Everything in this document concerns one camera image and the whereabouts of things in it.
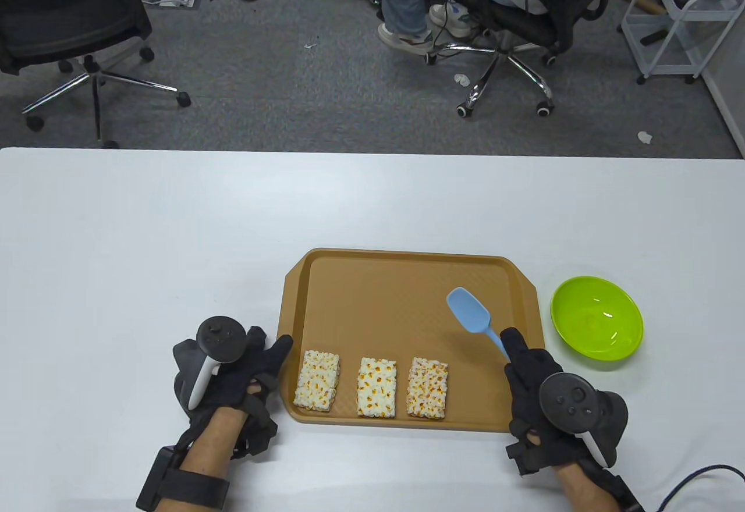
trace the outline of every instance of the forearm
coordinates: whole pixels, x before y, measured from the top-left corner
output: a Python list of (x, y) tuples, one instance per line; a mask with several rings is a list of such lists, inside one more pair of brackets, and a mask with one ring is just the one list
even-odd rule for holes
[(577, 464), (555, 467), (574, 512), (620, 512), (615, 499), (587, 478)]
[[(215, 411), (210, 424), (194, 441), (181, 468), (184, 471), (225, 478), (232, 449), (248, 415), (237, 409), (221, 407)], [(203, 506), (163, 499), (157, 512), (210, 512)]]

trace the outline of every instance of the white table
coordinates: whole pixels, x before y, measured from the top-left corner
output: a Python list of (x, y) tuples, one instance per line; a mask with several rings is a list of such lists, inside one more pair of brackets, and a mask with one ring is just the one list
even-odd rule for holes
[[(0, 151), (0, 507), (133, 510), (186, 417), (171, 347), (210, 315), (276, 332), (311, 248), (498, 254), (538, 289), (548, 349), (623, 395), (614, 471), (647, 512), (712, 463), (745, 466), (745, 163), (178, 151)], [(554, 289), (615, 281), (639, 352), (591, 367), (557, 339)], [(306, 426), (234, 466), (232, 512), (567, 510), (521, 479), (509, 435)], [(745, 509), (716, 475), (668, 510)]]

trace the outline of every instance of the wooden stick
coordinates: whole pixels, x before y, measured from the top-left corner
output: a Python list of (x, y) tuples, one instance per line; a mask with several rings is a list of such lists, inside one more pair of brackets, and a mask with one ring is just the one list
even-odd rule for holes
[(636, 0), (636, 7), (641, 9), (642, 12), (647, 12), (647, 14), (652, 15), (665, 15), (668, 12), (668, 10), (660, 6), (660, 4), (657, 4), (657, 2), (649, 0)]

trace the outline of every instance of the brown plastic tray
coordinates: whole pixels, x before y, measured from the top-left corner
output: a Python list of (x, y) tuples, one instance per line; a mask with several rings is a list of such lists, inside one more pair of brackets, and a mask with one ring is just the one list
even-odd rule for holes
[[(507, 432), (512, 398), (506, 360), (486, 336), (469, 334), (445, 297), (465, 287), (487, 307), (496, 331), (514, 326), (530, 347), (543, 347), (535, 287), (508, 259), (457, 254), (317, 248), (288, 273), (279, 335), (295, 346), (280, 377), (290, 415), (301, 422), (419, 429)], [(293, 405), (303, 353), (337, 353), (340, 374), (330, 412)], [(396, 416), (357, 416), (357, 371), (362, 357), (396, 361)], [(449, 364), (444, 419), (406, 413), (409, 366), (414, 357)]]

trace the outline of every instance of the green bowl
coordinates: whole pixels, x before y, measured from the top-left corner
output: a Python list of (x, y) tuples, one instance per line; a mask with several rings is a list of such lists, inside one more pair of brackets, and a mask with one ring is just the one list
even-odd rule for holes
[(564, 281), (551, 300), (551, 320), (569, 347), (598, 361), (623, 360), (644, 339), (644, 320), (634, 301), (601, 278)]

